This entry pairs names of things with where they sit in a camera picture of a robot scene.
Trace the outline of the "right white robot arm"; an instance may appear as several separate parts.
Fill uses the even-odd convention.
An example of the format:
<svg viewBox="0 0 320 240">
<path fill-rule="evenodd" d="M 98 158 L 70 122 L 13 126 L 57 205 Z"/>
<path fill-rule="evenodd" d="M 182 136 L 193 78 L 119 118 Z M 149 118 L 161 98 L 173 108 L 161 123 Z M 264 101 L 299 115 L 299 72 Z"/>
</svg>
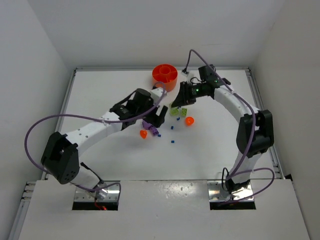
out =
<svg viewBox="0 0 320 240">
<path fill-rule="evenodd" d="M 181 82 L 171 106 L 177 108 L 192 105 L 200 97 L 211 97 L 238 123 L 238 155 L 225 177 L 224 190 L 232 193 L 247 187 L 258 160 L 274 144 L 271 112 L 252 106 L 233 91 L 229 81 L 212 73 L 201 74 L 199 83 L 190 80 Z"/>
</svg>

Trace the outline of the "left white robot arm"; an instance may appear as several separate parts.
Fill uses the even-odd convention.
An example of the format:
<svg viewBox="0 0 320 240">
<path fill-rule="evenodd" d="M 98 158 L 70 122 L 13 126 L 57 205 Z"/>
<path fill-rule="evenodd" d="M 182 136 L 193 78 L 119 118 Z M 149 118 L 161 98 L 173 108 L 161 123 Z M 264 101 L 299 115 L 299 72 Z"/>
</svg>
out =
<svg viewBox="0 0 320 240">
<path fill-rule="evenodd" d="M 160 127 L 168 107 L 163 106 L 159 114 L 157 111 L 165 95 L 162 87 L 151 90 L 138 88 L 100 118 L 91 119 L 87 125 L 64 134 L 54 132 L 48 139 L 41 164 L 61 185 L 70 183 L 86 191 L 99 191 L 103 180 L 80 161 L 80 156 L 106 137 L 134 125 L 139 119 Z"/>
</svg>

